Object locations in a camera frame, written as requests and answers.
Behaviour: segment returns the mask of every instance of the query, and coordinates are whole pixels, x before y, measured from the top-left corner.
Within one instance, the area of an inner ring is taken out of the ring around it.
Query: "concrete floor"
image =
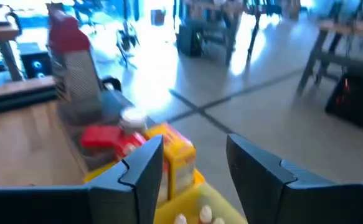
[[[190,139],[197,168],[241,213],[225,156],[227,133],[335,182],[363,182],[363,130],[324,112],[334,83],[316,87],[309,81],[303,96],[295,95],[318,29],[264,18],[246,65],[253,24],[251,17],[242,18],[229,68],[179,55],[174,44],[158,38],[160,31],[146,28],[131,59],[136,69],[119,66],[115,57],[115,63],[100,62],[100,75],[119,78],[130,101]],[[112,52],[112,40],[109,30],[101,30],[93,44]]]

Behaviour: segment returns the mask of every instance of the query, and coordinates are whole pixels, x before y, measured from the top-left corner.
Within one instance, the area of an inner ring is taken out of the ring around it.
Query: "table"
[[[0,7],[0,17],[5,17],[8,12],[9,9],[7,7]],[[15,40],[18,34],[19,28],[15,24],[10,23],[7,26],[0,26],[0,51],[13,81],[22,80],[22,75],[16,65],[16,60],[9,43],[10,40]]]
[[[356,34],[359,36],[363,36],[363,22],[356,22],[353,29],[352,27],[344,24],[335,24],[333,21],[330,20],[322,21],[318,24],[318,26],[319,35],[310,53],[308,62],[297,87],[296,92],[298,94],[302,94],[307,84],[308,78],[313,73],[313,67],[317,60],[321,61],[321,66],[319,68],[318,74],[316,75],[316,84],[319,84],[321,82],[321,79],[326,74],[326,70],[330,63],[335,63],[346,67],[363,67],[363,61],[354,60],[352,58],[335,54],[336,47],[343,35]],[[329,47],[328,51],[325,52],[323,50],[323,44],[329,32],[336,32],[336,34],[332,40],[331,46]]]
[[[88,171],[112,160],[111,154],[92,157],[78,140],[85,126],[116,124],[132,104],[116,90],[104,91],[99,112],[81,113],[91,100],[55,100],[1,113],[0,185],[82,184]],[[149,119],[147,125],[155,123]]]

